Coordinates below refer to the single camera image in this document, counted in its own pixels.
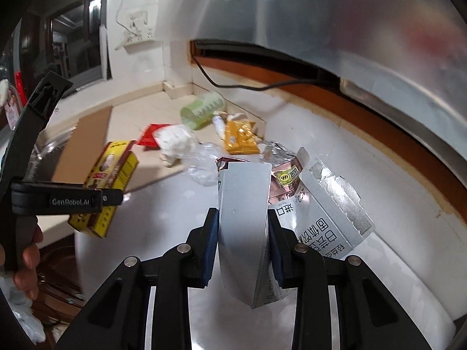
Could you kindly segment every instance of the brown cardboard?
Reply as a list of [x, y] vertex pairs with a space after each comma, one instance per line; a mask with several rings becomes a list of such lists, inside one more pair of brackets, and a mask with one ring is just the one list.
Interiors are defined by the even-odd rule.
[[83, 184], [107, 142], [112, 107], [81, 118], [58, 161], [52, 181]]

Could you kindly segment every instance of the white cable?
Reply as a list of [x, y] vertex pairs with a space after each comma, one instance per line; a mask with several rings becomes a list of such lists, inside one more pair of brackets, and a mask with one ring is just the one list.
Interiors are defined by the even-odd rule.
[[122, 9], [123, 1], [124, 1], [124, 0], [121, 0], [121, 1], [120, 1], [120, 6], [119, 6], [119, 8], [117, 9], [117, 14], [115, 14], [115, 22], [118, 23], [121, 27], [123, 27], [123, 28], [124, 28], [127, 32], [129, 32], [130, 34], [136, 35], [136, 36], [137, 36], [137, 35], [138, 35], [137, 33], [131, 31], [131, 30], [128, 29], [125, 25], [123, 25], [122, 23], [120, 23], [120, 22], [118, 21], [118, 15], [120, 14], [120, 11], [121, 11], [121, 9]]

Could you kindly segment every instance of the power cord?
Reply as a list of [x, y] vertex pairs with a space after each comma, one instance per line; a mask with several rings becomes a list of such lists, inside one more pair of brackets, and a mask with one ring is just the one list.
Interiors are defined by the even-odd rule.
[[125, 25], [123, 25], [122, 23], [120, 23], [120, 22], [118, 21], [118, 15], [120, 14], [120, 11], [121, 11], [121, 9], [122, 9], [122, 7], [123, 7], [123, 1], [124, 1], [124, 0], [121, 0], [121, 1], [120, 1], [120, 6], [119, 6], [119, 8], [117, 9], [117, 14], [115, 14], [115, 22], [118, 23], [121, 27], [123, 27], [123, 28], [124, 28], [127, 32], [129, 32], [130, 34], [132, 34], [132, 35], [138, 35], [137, 33], [131, 31], [131, 30], [128, 29]]
[[271, 90], [273, 88], [285, 87], [287, 85], [297, 85], [297, 84], [311, 84], [311, 85], [317, 85], [317, 86], [333, 85], [333, 83], [331, 83], [330, 81], [323, 81], [323, 80], [317, 80], [317, 79], [293, 79], [293, 80], [287, 80], [287, 81], [280, 81], [274, 84], [269, 84], [264, 87], [252, 87], [249, 85], [242, 85], [242, 84], [222, 85], [222, 84], [217, 84], [215, 81], [213, 81], [209, 77], [206, 71], [204, 71], [200, 62], [198, 62], [198, 60], [194, 56], [192, 56], [192, 59], [196, 63], [196, 65], [198, 66], [202, 74], [205, 76], [205, 78], [209, 81], [209, 83], [211, 83], [213, 86], [217, 88], [242, 88], [244, 90], [263, 92], [263, 91]]

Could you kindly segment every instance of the wooden trim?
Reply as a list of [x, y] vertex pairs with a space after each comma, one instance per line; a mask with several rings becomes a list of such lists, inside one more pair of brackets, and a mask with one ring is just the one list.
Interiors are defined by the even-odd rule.
[[[197, 54], [193, 43], [191, 51]], [[203, 66], [230, 72], [264, 84], [290, 79], [284, 74], [257, 66], [212, 58], [197, 57], [197, 59]], [[312, 85], [294, 85], [281, 89], [338, 115], [383, 143], [433, 184], [467, 222], [467, 189], [436, 156], [409, 134], [357, 103], [322, 88]]]

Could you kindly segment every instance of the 999 sticker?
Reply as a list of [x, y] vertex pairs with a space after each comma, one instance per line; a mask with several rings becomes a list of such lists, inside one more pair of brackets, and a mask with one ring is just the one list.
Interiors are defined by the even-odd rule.
[[287, 186], [292, 183], [298, 175], [300, 175], [300, 171], [298, 170], [297, 166], [293, 166], [289, 170], [278, 171], [274, 175], [276, 176], [277, 180], [279, 180], [279, 183]]

